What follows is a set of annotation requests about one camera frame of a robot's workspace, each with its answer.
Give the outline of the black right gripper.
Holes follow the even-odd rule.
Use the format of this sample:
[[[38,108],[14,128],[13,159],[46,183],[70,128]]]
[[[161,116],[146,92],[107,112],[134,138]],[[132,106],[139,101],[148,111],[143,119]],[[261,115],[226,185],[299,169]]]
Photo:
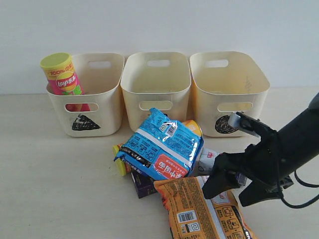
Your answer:
[[[281,187],[289,187],[293,135],[289,129],[261,138],[256,145],[249,145],[244,152],[222,153],[215,158],[209,178],[202,187],[205,199],[212,199],[222,192],[240,188],[236,178],[244,174],[251,183],[239,194],[243,207],[267,200],[280,199]]]

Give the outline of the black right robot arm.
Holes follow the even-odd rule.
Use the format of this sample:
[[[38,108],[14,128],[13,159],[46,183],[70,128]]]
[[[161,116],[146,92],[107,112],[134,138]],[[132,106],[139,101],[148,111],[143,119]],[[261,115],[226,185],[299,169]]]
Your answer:
[[[262,201],[280,199],[287,207],[302,209],[318,201],[318,196],[293,205],[288,203],[283,190],[292,186],[290,174],[319,154],[319,97],[279,131],[243,112],[232,113],[228,124],[240,131],[260,137],[256,145],[244,152],[222,153],[215,158],[209,178],[202,186],[205,199],[240,187],[238,174],[251,183],[240,193],[243,207]]]

